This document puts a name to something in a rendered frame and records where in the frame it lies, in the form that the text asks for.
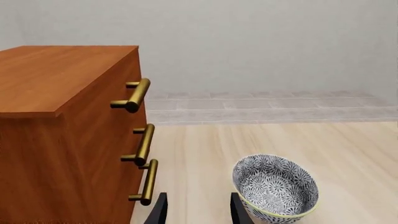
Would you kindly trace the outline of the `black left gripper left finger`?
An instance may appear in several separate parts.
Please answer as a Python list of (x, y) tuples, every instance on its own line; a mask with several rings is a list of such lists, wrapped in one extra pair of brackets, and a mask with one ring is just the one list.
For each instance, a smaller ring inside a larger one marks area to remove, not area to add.
[(145, 224), (165, 224), (167, 219), (168, 200), (167, 193), (162, 192), (145, 220)]

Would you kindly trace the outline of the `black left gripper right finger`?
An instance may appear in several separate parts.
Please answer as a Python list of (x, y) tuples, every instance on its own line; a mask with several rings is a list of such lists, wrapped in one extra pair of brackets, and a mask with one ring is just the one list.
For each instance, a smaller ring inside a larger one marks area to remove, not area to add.
[(231, 193), (230, 211), (233, 224), (254, 224), (236, 192)]

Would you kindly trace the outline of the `black and white patterned bowl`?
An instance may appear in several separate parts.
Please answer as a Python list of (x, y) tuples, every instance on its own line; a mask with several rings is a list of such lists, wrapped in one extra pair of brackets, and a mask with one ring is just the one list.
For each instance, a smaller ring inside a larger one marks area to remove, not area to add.
[(295, 162), (273, 154), (251, 154), (233, 166), (233, 186), (243, 207), (269, 224), (294, 224), (313, 212), (319, 190)]

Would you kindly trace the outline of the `wooden cabinet with drawers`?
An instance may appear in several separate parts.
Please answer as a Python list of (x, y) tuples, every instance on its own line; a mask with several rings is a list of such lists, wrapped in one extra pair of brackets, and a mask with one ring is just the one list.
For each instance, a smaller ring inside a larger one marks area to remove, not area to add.
[(146, 112), (110, 103), (139, 81), (137, 46), (0, 51), (0, 224), (130, 224)]

